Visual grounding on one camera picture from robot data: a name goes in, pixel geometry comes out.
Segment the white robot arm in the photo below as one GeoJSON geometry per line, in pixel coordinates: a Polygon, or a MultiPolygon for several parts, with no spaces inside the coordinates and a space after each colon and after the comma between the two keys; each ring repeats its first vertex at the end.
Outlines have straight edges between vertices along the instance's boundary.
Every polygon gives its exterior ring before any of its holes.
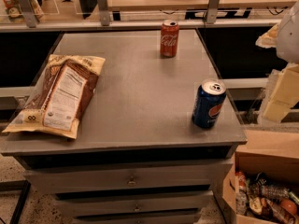
{"type": "Polygon", "coordinates": [[[275,48],[287,66],[278,73],[278,81],[270,94],[262,117],[281,122],[299,102],[299,1],[255,42],[261,48],[275,48]]]}

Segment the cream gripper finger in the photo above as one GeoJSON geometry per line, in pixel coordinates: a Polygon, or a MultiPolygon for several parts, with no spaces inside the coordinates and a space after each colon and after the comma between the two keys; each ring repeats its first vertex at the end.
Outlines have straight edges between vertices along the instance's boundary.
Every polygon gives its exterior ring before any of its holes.
{"type": "Polygon", "coordinates": [[[281,122],[299,102],[299,64],[288,63],[278,73],[278,81],[270,94],[263,117],[273,122],[281,122]]]}
{"type": "Polygon", "coordinates": [[[259,36],[255,45],[261,48],[270,49],[277,46],[278,25],[271,27],[266,33],[259,36]]]}

